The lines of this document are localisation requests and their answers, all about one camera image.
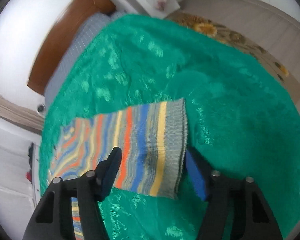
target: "blue stripe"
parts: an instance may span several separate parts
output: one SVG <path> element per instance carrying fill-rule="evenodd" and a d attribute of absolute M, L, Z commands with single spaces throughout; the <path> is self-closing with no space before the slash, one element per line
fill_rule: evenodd
<path fill-rule="evenodd" d="M 89 118 L 89 122 L 90 122 L 90 126 L 91 126 L 91 128 L 92 128 L 93 125 L 94 125 L 94 117 Z"/>
<path fill-rule="evenodd" d="M 68 150 L 66 151 L 66 152 L 64 152 L 62 155 L 61 155 L 61 157 L 58 159 L 58 161 L 57 161 L 57 164 L 56 164 L 56 168 L 59 166 L 59 164 L 60 164 L 60 162 L 65 158 L 65 157 L 67 157 L 67 154 L 69 154 L 69 153 L 71 153 L 71 152 L 73 152 L 74 150 L 75 150 L 75 148 L 77 147 L 77 145 L 78 145 L 78 141 L 77 140 L 75 140 L 74 141 L 74 144 L 72 145 L 72 147 L 71 148 L 68 148 Z"/>
<path fill-rule="evenodd" d="M 67 135 L 68 133 L 70 133 L 70 129 L 71 129 L 72 127 L 73 127 L 73 128 L 76 128 L 76 127 L 75 127 L 75 121 L 74 121 L 74 120 L 72 120 L 72 121 L 70 122 L 69 125 L 63 127 L 63 136 L 65 136 L 65 135 Z M 63 140 L 63 141 L 62 141 L 62 144 L 64 144 L 64 143 L 67 143 L 71 138 L 72 138 L 72 136 L 70 136 L 68 139 L 64 139 L 64 137 L 63 137 L 63 138 L 61 138 L 60 140 Z"/>
<path fill-rule="evenodd" d="M 138 154 L 138 160 L 137 160 L 137 171 L 136 171 L 136 177 L 133 180 L 131 191 L 137 192 L 138 186 L 142 180 L 143 176 L 143 165 L 146 158 L 146 122 L 147 122 L 147 116 L 148 116 L 148 110 L 149 105 L 142 105 L 140 106 L 140 122 L 138 123 L 138 148 L 139 148 L 139 154 Z"/>
<path fill-rule="evenodd" d="M 89 138 L 87 140 L 88 141 L 84 142 L 84 150 L 85 150 L 84 157 L 82 158 L 81 163 L 77 168 L 79 171 L 82 170 L 83 166 L 86 164 L 87 157 L 89 156 Z"/>
<path fill-rule="evenodd" d="M 107 150 L 107 142 L 108 142 L 108 130 L 111 122 L 113 113 L 108 114 L 107 116 L 107 121 L 106 121 L 106 126 L 103 131 L 103 143 L 102 143 L 102 151 L 99 156 L 99 162 L 103 161 L 105 155 L 106 155 L 106 150 Z"/>
<path fill-rule="evenodd" d="M 77 231 L 82 232 L 81 223 L 79 221 L 73 221 L 73 226 L 74 226 L 74 229 L 78 229 Z"/>
<path fill-rule="evenodd" d="M 64 179 L 64 178 L 67 178 L 70 175 L 74 175 L 74 176 L 78 177 L 77 170 L 76 171 L 73 171 L 73 170 L 66 171 L 64 174 L 61 174 L 60 177 Z"/>

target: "orange stripe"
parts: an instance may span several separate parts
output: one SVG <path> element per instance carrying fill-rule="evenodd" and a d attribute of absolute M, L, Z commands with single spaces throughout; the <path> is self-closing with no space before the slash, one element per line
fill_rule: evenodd
<path fill-rule="evenodd" d="M 122 151 L 122 161 L 120 166 L 119 178 L 116 183 L 117 188 L 122 187 L 123 180 L 127 175 L 127 159 L 130 151 L 130 133 L 132 128 L 132 108 L 127 108 L 127 128 L 124 135 L 124 146 Z"/>
<path fill-rule="evenodd" d="M 80 221 L 80 217 L 72 217 L 72 220 L 74 220 L 74 221 Z"/>
<path fill-rule="evenodd" d="M 74 135 L 73 135 L 73 137 L 72 138 L 70 138 L 70 140 L 69 141 L 67 141 L 62 147 L 63 148 L 67 148 L 70 144 L 72 144 L 73 142 L 74 142 L 74 140 L 77 138 L 77 135 L 78 135 L 78 131 L 80 130 L 80 129 L 78 129 L 78 127 L 80 127 L 80 119 L 76 119 L 75 120 L 75 133 L 74 133 Z"/>
<path fill-rule="evenodd" d="M 89 135 L 89 131 L 90 131 L 90 128 L 89 128 L 89 124 L 87 123 L 87 128 L 85 130 L 85 134 L 84 134 L 84 137 L 83 137 L 83 142 L 82 144 L 80 145 L 80 148 L 79 148 L 79 157 L 78 159 L 76 160 L 76 162 L 64 167 L 57 175 L 57 177 L 60 177 L 63 173 L 65 173 L 67 170 L 69 170 L 70 168 L 72 167 L 76 167 L 80 164 L 80 160 L 82 159 L 83 157 L 83 153 L 84 153 L 84 142 L 85 140 L 87 139 L 88 135 Z"/>
<path fill-rule="evenodd" d="M 98 158 L 98 155 L 100 153 L 100 148 L 101 148 L 100 137 L 101 137 L 102 120 L 103 120 L 103 114 L 100 114 L 98 117 L 97 134 L 96 134 L 97 147 L 96 147 L 96 152 L 95 152 L 93 160 L 92 160 L 93 167 L 97 166 L 97 158 Z"/>

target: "green fuzzy blanket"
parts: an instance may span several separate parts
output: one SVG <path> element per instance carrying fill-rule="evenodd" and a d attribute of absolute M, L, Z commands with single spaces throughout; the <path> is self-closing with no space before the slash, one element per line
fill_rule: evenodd
<path fill-rule="evenodd" d="M 252 176 L 285 237 L 300 219 L 300 116 L 250 55 L 170 21 L 127 15 L 78 58 L 45 119 L 41 192 L 60 126 L 185 98 L 188 144 L 233 178 Z M 112 189 L 99 203 L 113 239 L 195 239 L 206 203 L 184 175 L 178 200 Z"/>

